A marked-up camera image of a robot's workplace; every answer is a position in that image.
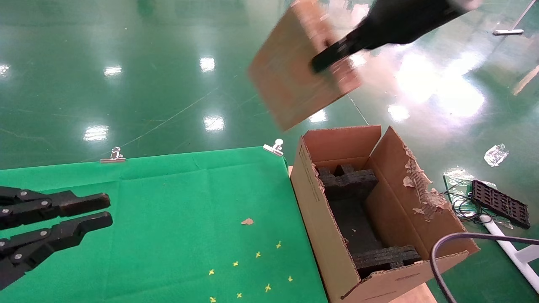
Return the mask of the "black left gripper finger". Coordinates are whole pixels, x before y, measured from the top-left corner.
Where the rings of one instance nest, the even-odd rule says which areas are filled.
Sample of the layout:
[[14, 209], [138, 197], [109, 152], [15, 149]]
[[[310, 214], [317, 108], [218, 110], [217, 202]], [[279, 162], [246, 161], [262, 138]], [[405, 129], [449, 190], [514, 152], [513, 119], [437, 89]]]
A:
[[2, 186], [0, 188], [0, 229], [17, 228], [57, 217], [71, 217], [110, 206], [104, 192], [77, 197], [72, 191], [43, 194]]
[[48, 229], [38, 229], [1, 239], [0, 289], [34, 270], [53, 253], [78, 246], [84, 236], [113, 224], [109, 212], [70, 219]]

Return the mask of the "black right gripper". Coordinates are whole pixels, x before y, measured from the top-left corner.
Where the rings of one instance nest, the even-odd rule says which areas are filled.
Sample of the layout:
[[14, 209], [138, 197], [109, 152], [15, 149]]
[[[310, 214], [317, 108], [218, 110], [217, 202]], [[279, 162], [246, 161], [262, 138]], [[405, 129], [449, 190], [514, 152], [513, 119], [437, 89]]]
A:
[[320, 73], [366, 45], [408, 44], [476, 10], [479, 0], [376, 0], [358, 25], [358, 36], [345, 36], [312, 58]]

